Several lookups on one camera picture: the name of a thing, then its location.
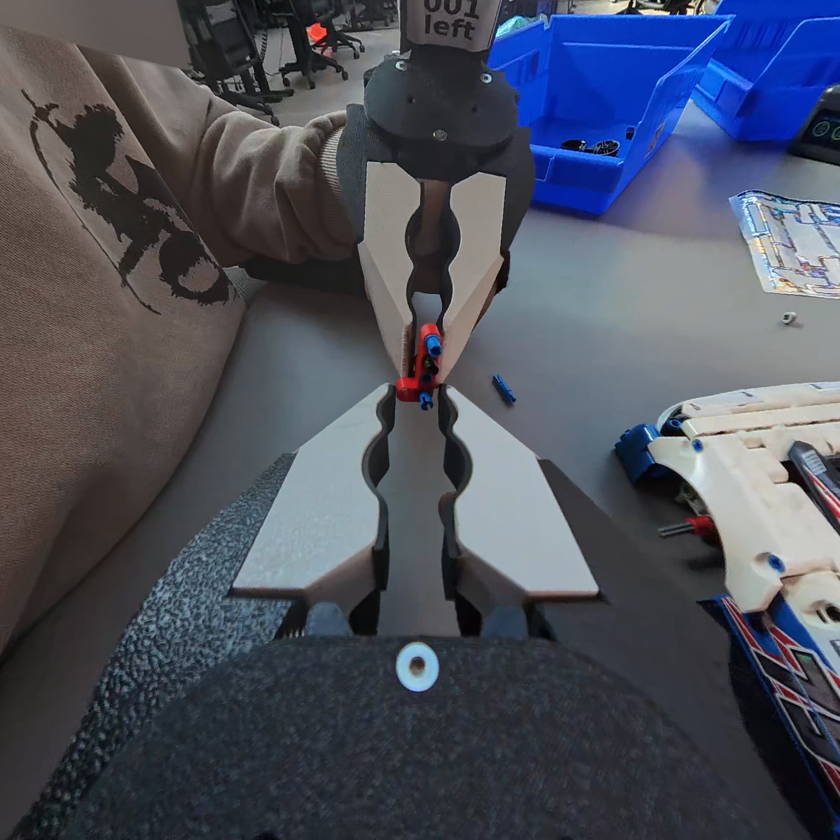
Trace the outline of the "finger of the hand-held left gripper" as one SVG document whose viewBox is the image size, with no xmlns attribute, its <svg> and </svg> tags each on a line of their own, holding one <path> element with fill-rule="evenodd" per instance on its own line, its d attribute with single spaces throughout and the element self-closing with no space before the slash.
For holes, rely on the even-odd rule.
<svg viewBox="0 0 840 840">
<path fill-rule="evenodd" d="M 474 174 L 451 188 L 449 209 L 458 245 L 442 282 L 442 312 L 438 330 L 443 353 L 437 381 L 445 382 L 463 353 L 485 310 L 502 268 L 501 228 L 506 179 Z"/>
<path fill-rule="evenodd" d="M 414 265 L 406 244 L 419 210 L 418 181 L 395 163 L 366 165 L 364 233 L 359 244 L 365 287 L 396 377 L 410 374 L 416 315 L 410 297 Z"/>
</svg>

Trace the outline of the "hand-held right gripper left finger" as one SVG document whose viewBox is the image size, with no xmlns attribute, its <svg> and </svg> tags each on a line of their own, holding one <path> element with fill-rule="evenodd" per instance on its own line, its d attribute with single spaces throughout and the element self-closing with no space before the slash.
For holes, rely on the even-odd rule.
<svg viewBox="0 0 840 840">
<path fill-rule="evenodd" d="M 383 384 L 299 447 L 231 595 L 335 604 L 350 619 L 389 574 L 389 469 L 396 394 Z"/>
</svg>

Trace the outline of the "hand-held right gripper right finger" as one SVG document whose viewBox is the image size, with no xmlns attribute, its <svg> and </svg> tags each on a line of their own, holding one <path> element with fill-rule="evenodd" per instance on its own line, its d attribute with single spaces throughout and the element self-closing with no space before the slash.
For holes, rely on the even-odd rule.
<svg viewBox="0 0 840 840">
<path fill-rule="evenodd" d="M 548 463 L 451 385 L 438 393 L 444 596 L 485 617 L 499 606 L 601 592 L 543 469 Z"/>
</svg>

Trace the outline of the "red brick connector piece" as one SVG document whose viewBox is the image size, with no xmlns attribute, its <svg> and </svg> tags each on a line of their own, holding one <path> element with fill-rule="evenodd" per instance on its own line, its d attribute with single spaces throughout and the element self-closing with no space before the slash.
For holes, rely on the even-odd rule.
<svg viewBox="0 0 840 840">
<path fill-rule="evenodd" d="M 438 327 L 427 323 L 419 331 L 413 372 L 396 381 L 395 395 L 406 403 L 418 403 L 424 411 L 434 407 L 443 341 Z"/>
</svg>

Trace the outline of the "brick-built race car model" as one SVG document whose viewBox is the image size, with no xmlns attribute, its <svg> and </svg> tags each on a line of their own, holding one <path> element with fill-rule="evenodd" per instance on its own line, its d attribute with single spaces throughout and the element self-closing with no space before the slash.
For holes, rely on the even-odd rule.
<svg viewBox="0 0 840 840">
<path fill-rule="evenodd" d="M 742 721 L 812 838 L 839 822 L 839 383 L 682 401 L 615 452 L 628 478 L 679 480 L 693 511 L 661 528 L 718 548 Z"/>
</svg>

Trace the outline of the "person's left forearm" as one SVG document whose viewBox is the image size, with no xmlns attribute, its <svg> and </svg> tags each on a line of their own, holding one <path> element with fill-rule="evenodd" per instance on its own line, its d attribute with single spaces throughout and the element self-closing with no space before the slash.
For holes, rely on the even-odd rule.
<svg viewBox="0 0 840 840">
<path fill-rule="evenodd" d="M 208 126 L 186 211 L 221 266 L 351 256 L 355 234 L 337 168 L 347 117 L 278 128 L 231 112 Z"/>
</svg>

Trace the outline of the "black office chair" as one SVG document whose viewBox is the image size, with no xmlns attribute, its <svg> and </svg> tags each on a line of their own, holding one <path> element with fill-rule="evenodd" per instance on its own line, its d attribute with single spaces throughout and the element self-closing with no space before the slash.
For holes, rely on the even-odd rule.
<svg viewBox="0 0 840 840">
<path fill-rule="evenodd" d="M 337 19 L 344 15 L 341 1 L 283 1 L 279 2 L 279 16 L 285 20 L 295 60 L 278 67 L 282 85 L 291 90 L 289 75 L 298 73 L 309 89 L 316 88 L 314 74 L 332 68 L 343 81 L 349 79 L 347 70 L 332 56 L 340 47 L 350 49 L 354 60 L 365 52 L 359 38 L 338 30 Z"/>
<path fill-rule="evenodd" d="M 366 299 L 367 291 L 358 254 L 349 258 L 326 260 L 310 258 L 300 264 L 269 257 L 252 257 L 227 269 L 237 280 L 251 279 L 275 285 L 287 285 Z"/>
<path fill-rule="evenodd" d="M 272 106 L 293 91 L 270 88 L 255 39 L 235 1 L 176 2 L 191 73 L 226 102 L 265 115 L 278 127 Z"/>
</svg>

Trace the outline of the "blue plastic bin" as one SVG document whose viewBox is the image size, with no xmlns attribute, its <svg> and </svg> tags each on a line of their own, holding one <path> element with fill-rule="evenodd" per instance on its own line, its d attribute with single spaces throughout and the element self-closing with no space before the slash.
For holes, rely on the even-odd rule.
<svg viewBox="0 0 840 840">
<path fill-rule="evenodd" d="M 793 140 L 839 81 L 838 1 L 723 1 L 729 17 L 692 101 L 739 142 Z"/>
<path fill-rule="evenodd" d="M 498 38 L 489 67 L 519 94 L 529 128 L 533 201 L 603 215 L 667 141 L 729 17 L 553 16 Z M 621 144 L 617 157 L 561 150 Z"/>
</svg>

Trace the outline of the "person's beige hoodie torso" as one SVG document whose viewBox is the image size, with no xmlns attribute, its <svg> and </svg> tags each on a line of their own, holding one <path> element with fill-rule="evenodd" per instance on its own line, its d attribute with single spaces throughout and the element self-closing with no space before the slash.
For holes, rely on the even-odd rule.
<svg viewBox="0 0 840 840">
<path fill-rule="evenodd" d="M 141 518 L 207 412 L 244 304 L 186 201 L 231 112 L 181 70 L 2 27 L 2 649 Z"/>
</svg>

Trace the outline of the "shiny sticker sheet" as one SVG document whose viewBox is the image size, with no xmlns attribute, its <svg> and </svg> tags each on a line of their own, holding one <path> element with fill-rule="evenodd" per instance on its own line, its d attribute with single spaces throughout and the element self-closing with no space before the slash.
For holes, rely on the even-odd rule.
<svg viewBox="0 0 840 840">
<path fill-rule="evenodd" d="M 763 191 L 729 198 L 762 289 L 839 299 L 839 205 Z"/>
</svg>

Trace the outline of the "small black screen device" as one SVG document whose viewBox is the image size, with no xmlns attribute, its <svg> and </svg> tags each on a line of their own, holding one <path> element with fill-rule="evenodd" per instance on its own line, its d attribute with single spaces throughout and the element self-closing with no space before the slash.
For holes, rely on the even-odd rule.
<svg viewBox="0 0 840 840">
<path fill-rule="evenodd" d="M 787 154 L 839 166 L 839 83 L 824 90 Z"/>
</svg>

